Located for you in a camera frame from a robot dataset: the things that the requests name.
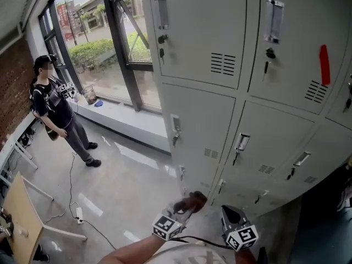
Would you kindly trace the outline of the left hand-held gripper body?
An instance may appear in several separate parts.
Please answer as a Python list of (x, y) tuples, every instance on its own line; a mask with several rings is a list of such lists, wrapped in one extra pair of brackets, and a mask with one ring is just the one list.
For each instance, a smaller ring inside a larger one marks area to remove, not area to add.
[(153, 234), (159, 238), (169, 241), (180, 234), (188, 222), (186, 211), (163, 211), (159, 213), (153, 222)]

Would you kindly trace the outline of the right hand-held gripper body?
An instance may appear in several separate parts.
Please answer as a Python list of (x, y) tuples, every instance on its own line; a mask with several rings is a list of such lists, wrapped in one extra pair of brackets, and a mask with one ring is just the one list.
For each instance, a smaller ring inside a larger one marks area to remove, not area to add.
[(248, 222), (223, 224), (222, 228), (225, 244), (236, 252), (249, 249), (259, 239), (255, 225)]

